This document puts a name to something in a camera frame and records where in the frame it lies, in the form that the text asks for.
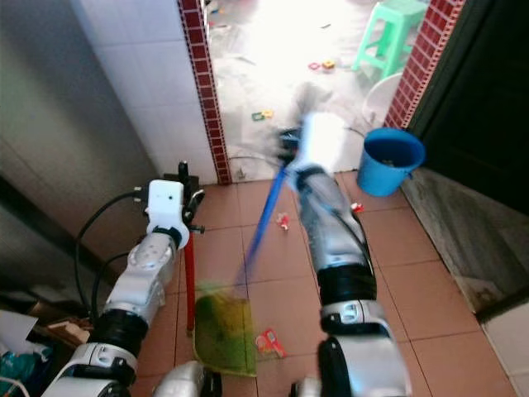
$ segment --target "white tile wall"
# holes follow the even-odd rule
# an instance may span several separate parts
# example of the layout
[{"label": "white tile wall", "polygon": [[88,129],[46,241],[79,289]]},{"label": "white tile wall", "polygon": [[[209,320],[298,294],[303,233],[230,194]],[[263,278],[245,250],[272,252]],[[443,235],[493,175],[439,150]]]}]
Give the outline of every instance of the white tile wall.
[{"label": "white tile wall", "polygon": [[119,0],[122,24],[132,43],[183,40],[176,0]]},{"label": "white tile wall", "polygon": [[70,0],[157,170],[217,177],[175,0]]},{"label": "white tile wall", "polygon": [[133,45],[98,47],[95,52],[126,109],[152,105],[153,99],[147,82],[142,78]]},{"label": "white tile wall", "polygon": [[499,360],[518,394],[529,397],[529,303],[493,318],[484,325]]},{"label": "white tile wall", "polygon": [[185,41],[140,44],[136,45],[136,53],[154,104],[198,102]]}]

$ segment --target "red pole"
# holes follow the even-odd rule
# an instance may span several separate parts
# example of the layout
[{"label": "red pole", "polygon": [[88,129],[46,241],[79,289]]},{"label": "red pole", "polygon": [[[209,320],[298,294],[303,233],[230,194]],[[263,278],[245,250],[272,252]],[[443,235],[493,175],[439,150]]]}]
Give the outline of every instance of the red pole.
[{"label": "red pole", "polygon": [[183,248],[185,260],[185,284],[187,287],[188,322],[187,330],[192,332],[195,327],[195,258],[193,254],[193,233],[189,233],[188,244]]}]

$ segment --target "black cable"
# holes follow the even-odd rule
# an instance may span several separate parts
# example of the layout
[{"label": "black cable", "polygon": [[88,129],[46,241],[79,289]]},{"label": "black cable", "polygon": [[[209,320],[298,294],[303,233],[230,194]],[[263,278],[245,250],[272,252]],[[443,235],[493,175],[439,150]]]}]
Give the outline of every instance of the black cable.
[{"label": "black cable", "polygon": [[101,214],[109,207],[111,207],[113,204],[117,203],[118,201],[121,201],[123,199],[127,199],[130,197],[138,197],[138,192],[129,192],[120,194],[119,196],[116,196],[112,200],[110,200],[108,203],[104,204],[98,211],[95,212],[92,217],[84,224],[83,228],[77,235],[77,238],[75,239],[75,256],[74,256],[74,273],[75,273],[75,285],[77,286],[77,291],[79,292],[79,297],[81,298],[81,303],[83,304],[85,310],[88,312],[88,315],[91,316],[91,310],[90,310],[90,304],[88,302],[88,299],[86,295],[84,294],[83,288],[81,287],[81,279],[79,277],[79,249],[81,247],[81,240],[83,239],[84,234],[86,231],[92,226],[92,224],[95,222],[97,218],[101,216]]},{"label": "black cable", "polygon": [[[330,214],[332,215],[339,223],[340,225],[343,226],[343,228],[348,231],[348,233],[353,237],[353,239],[355,240],[355,243],[356,243],[356,246],[360,249],[360,251],[362,252],[362,255],[364,256],[365,258],[365,261],[367,262],[370,270],[371,270],[371,273],[373,274],[373,277],[374,277],[374,267],[373,267],[373,263],[371,263],[371,255],[368,253],[368,251],[365,249],[365,245],[363,242],[360,241],[360,239],[358,238],[358,236],[356,236],[356,233],[355,231],[352,229],[352,227],[349,225],[349,223],[346,222],[346,220],[341,216],[341,213],[339,210],[329,206],[328,204],[324,203],[323,200],[320,198],[320,196],[318,196],[318,194],[312,190],[312,192],[314,193],[314,196],[316,197],[317,201],[320,202],[320,204],[322,205],[322,207],[324,207],[324,209]],[[362,231],[362,233],[364,234],[365,236],[365,231],[364,231],[364,227],[362,226],[362,224],[360,222],[358,222],[358,224],[360,225],[360,229]]]},{"label": "black cable", "polygon": [[[356,236],[355,231],[352,229],[349,223],[347,223],[346,220],[341,216],[340,212],[337,209],[334,209],[334,208],[329,208],[329,209],[331,210],[331,214],[334,216],[334,218],[336,218],[336,220],[340,223],[340,225],[342,225],[349,232],[349,234],[355,239],[356,245],[362,251],[362,255],[364,256],[365,261],[369,265],[369,268],[371,269],[371,273],[374,276],[374,268],[373,268],[373,264],[371,263],[371,257],[369,253],[367,252],[367,250],[365,249],[364,243],[360,241],[358,236]],[[358,223],[360,225],[360,229],[362,230],[362,232],[364,232],[364,228],[362,227],[362,224],[360,222]]]},{"label": "black cable", "polygon": [[365,138],[365,134],[361,133],[360,131],[358,131],[357,129],[355,129],[353,127],[346,127],[346,130],[356,132],[358,135],[360,135],[363,138]]},{"label": "black cable", "polygon": [[101,266],[98,273],[96,274],[96,278],[93,281],[92,284],[92,311],[91,311],[91,317],[92,317],[92,324],[95,324],[96,320],[99,318],[98,313],[98,290],[99,290],[99,283],[101,282],[102,275],[104,275],[105,270],[108,268],[108,266],[114,262],[115,260],[122,258],[123,256],[128,256],[129,251],[122,252],[121,254],[117,254],[115,256],[112,256],[111,258],[107,259],[107,261]]},{"label": "black cable", "polygon": [[233,157],[229,157],[228,160],[261,160],[261,161],[264,161],[268,165],[273,165],[273,166],[281,165],[279,163],[274,163],[273,161],[270,161],[268,159],[263,159],[262,157],[256,157],[254,155],[236,155]]}]

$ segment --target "green plastic stool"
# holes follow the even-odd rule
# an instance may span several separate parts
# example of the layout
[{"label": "green plastic stool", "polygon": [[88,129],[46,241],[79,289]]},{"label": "green plastic stool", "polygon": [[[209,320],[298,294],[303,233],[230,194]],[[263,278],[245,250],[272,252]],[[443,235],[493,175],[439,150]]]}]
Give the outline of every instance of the green plastic stool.
[{"label": "green plastic stool", "polygon": [[[371,12],[371,18],[364,37],[360,43],[355,63],[351,67],[358,70],[360,62],[369,62],[382,70],[382,79],[394,74],[404,66],[406,61],[401,61],[402,53],[409,54],[412,51],[410,45],[406,45],[407,35],[412,27],[418,25],[428,6],[424,2],[416,0],[386,0],[377,2]],[[371,34],[378,20],[385,22],[381,37],[370,42]],[[375,56],[367,54],[371,47],[377,47]]]}]

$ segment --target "red toy piece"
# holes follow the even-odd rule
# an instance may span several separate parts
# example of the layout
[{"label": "red toy piece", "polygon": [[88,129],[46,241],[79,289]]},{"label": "red toy piece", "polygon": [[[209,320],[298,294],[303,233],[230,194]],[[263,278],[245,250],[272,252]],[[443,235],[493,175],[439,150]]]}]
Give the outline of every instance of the red toy piece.
[{"label": "red toy piece", "polygon": [[281,343],[278,341],[278,336],[272,328],[268,328],[255,339],[255,345],[259,353],[270,353],[275,351],[278,357],[283,358],[287,356]]},{"label": "red toy piece", "polygon": [[284,231],[288,230],[288,215],[287,213],[278,213],[278,218],[276,219],[276,223],[281,227]]},{"label": "red toy piece", "polygon": [[364,206],[360,203],[352,203],[350,209],[353,210],[353,213],[361,213],[364,211]]}]

